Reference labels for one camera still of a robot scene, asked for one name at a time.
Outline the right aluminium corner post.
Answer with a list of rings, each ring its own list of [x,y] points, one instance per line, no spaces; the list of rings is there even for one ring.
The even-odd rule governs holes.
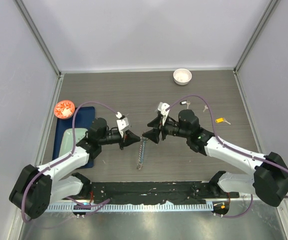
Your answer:
[[[267,25],[269,19],[273,15],[274,11],[276,10],[280,0],[270,0],[267,7],[265,8],[258,24],[255,27],[250,39],[248,40],[245,49],[243,50],[241,57],[239,58],[236,66],[234,67],[234,74],[237,74],[241,67],[243,66],[245,60],[247,59],[248,55],[250,54],[252,48],[256,44],[260,34],[264,30],[265,26]]]

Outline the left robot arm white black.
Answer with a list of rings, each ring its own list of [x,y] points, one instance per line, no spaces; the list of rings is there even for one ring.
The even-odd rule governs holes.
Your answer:
[[[90,180],[79,173],[74,174],[73,170],[94,162],[104,145],[117,144],[124,149],[141,140],[130,130],[127,117],[116,122],[116,127],[108,128],[105,119],[96,118],[70,152],[37,167],[31,164],[25,166],[9,195],[9,201],[21,209],[24,217],[36,219],[50,203],[70,196],[86,199],[90,195]]]

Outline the key with black tag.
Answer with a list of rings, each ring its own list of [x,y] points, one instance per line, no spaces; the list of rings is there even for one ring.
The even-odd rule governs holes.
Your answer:
[[[180,102],[180,105],[186,106],[187,110],[189,109],[190,104],[191,103],[188,100],[183,100],[183,101]]]

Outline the key with yellow tag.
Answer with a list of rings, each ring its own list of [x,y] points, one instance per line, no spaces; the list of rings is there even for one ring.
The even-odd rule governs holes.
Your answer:
[[[231,125],[231,123],[229,121],[227,121],[225,118],[221,117],[221,118],[217,118],[215,120],[215,123],[219,124],[219,123],[227,123],[229,125]]]

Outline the orange patterned bowl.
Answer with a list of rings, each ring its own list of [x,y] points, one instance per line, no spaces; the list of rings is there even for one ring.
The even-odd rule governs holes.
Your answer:
[[[70,100],[62,100],[58,102],[54,109],[53,113],[58,119],[66,120],[73,116],[75,112],[75,105]]]

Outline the large keyring with small rings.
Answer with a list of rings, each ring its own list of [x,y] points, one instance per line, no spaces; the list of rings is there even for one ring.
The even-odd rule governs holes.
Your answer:
[[[141,145],[139,148],[139,156],[138,156],[138,161],[137,161],[137,170],[142,169],[143,167],[143,162],[144,162],[144,156],[145,156],[145,147],[148,139],[146,137],[141,138]]]

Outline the left aluminium corner post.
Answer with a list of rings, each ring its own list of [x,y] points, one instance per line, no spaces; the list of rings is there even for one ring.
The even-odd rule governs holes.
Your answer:
[[[55,63],[55,60],[50,53],[42,35],[40,34],[36,24],[34,23],[34,20],[32,19],[27,7],[25,6],[24,2],[22,0],[14,0],[14,4],[16,5],[17,9],[19,10],[20,14],[22,15],[24,21],[26,22],[29,30],[31,31],[33,37],[37,41],[37,44],[39,45],[41,51],[45,55],[47,61],[51,65],[53,71],[55,72],[57,77],[61,76],[61,71],[58,68],[57,64]]]

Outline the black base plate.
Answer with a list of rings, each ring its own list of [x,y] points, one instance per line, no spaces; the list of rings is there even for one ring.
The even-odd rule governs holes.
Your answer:
[[[205,203],[207,199],[237,199],[238,192],[226,193],[213,183],[202,181],[92,182],[83,196],[75,200],[101,203],[110,199],[116,205],[175,205]]]

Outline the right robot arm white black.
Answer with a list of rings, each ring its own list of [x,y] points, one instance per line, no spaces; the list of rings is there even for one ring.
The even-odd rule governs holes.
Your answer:
[[[278,207],[288,193],[288,167],[279,154],[264,155],[230,144],[201,127],[190,109],[180,111],[178,120],[158,113],[147,126],[150,130],[143,133],[143,137],[156,144],[169,135],[185,138],[192,151],[220,159],[243,171],[243,174],[219,172],[209,185],[214,197],[229,192],[253,194],[266,204]]]

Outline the white bowl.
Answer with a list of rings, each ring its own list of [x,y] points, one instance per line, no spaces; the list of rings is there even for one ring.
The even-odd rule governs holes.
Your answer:
[[[185,68],[179,68],[173,72],[173,80],[180,86],[187,85],[191,79],[192,73]]]

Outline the aluminium corner post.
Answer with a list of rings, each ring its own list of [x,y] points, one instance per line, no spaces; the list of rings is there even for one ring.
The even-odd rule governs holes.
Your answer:
[[[36,24],[34,23],[34,20],[32,19],[27,7],[25,6],[24,2],[22,0],[14,0],[14,4],[16,5],[17,9],[19,10],[20,14],[22,15],[24,21],[26,22],[29,30],[31,31],[33,37],[37,41],[37,44],[39,45],[41,51],[45,55],[47,61],[51,65],[53,71],[55,72],[57,77],[61,76],[61,71],[58,68],[57,64],[55,63],[55,60],[50,53],[42,35],[40,34]]]
[[[252,48],[256,44],[260,34],[264,30],[265,26],[267,25],[269,19],[273,15],[274,11],[276,10],[280,0],[270,0],[267,7],[265,8],[258,24],[255,27],[250,39],[248,40],[245,49],[243,50],[241,57],[239,58],[236,66],[234,67],[234,74],[237,74],[241,67],[243,66],[245,60],[247,59],[248,55],[250,54]]]

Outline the pale green rectangular plate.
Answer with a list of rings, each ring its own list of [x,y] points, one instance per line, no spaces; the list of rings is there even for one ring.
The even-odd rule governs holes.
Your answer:
[[[87,129],[85,128],[75,128],[75,143],[78,143],[81,139],[85,137],[85,133]],[[73,133],[72,129],[67,129],[62,137],[60,149],[59,149],[59,157],[71,152],[73,148]]]

